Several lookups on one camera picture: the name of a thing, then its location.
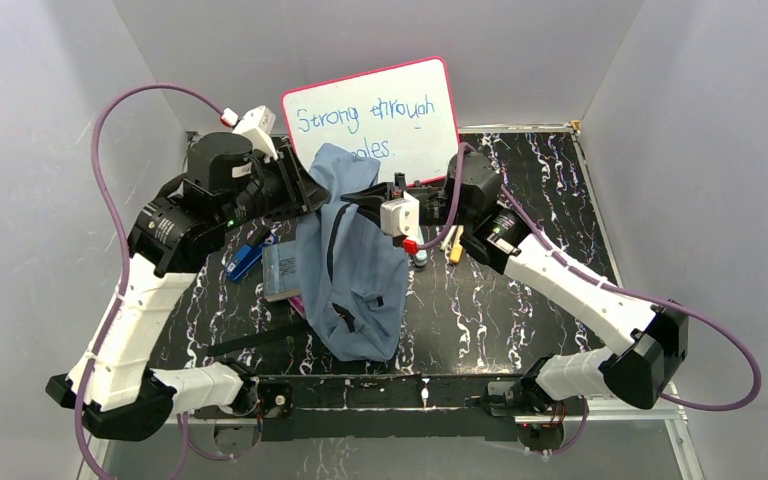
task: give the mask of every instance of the bag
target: bag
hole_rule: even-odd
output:
[[[340,200],[378,183],[380,162],[331,144],[310,175],[331,200],[296,227],[296,263],[307,321],[339,360],[386,361],[396,353],[408,291],[408,257]]]

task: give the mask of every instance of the black marble table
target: black marble table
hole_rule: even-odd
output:
[[[549,237],[572,257],[614,280],[608,252],[568,132],[464,134],[504,172],[505,180]],[[282,240],[291,222],[270,225]],[[240,283],[223,265],[252,233],[246,225],[213,254],[170,317],[150,366],[205,366],[206,346],[291,322],[286,302],[261,296],[262,270]],[[425,238],[436,230],[426,229]],[[340,362],[315,334],[240,352],[234,357],[260,374],[446,374],[525,372],[539,357],[599,348],[601,341],[572,316],[528,286],[465,258],[457,266],[434,249],[410,272],[396,356],[389,362]]]

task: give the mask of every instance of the yellow highlighter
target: yellow highlighter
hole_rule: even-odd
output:
[[[455,241],[452,242],[452,252],[449,254],[449,261],[457,265],[461,261],[461,254],[463,253],[463,247],[461,246],[461,235],[463,234],[463,226],[458,227],[458,233],[455,234]]]

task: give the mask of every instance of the blue stapler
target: blue stapler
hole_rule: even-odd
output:
[[[225,275],[232,282],[239,282],[246,272],[260,261],[264,247],[275,243],[275,239],[275,234],[271,230],[263,226],[258,227],[246,244],[225,265]]]

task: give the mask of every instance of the gray book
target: gray book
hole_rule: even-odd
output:
[[[263,249],[263,298],[277,302],[301,295],[296,273],[296,242],[283,242]]]

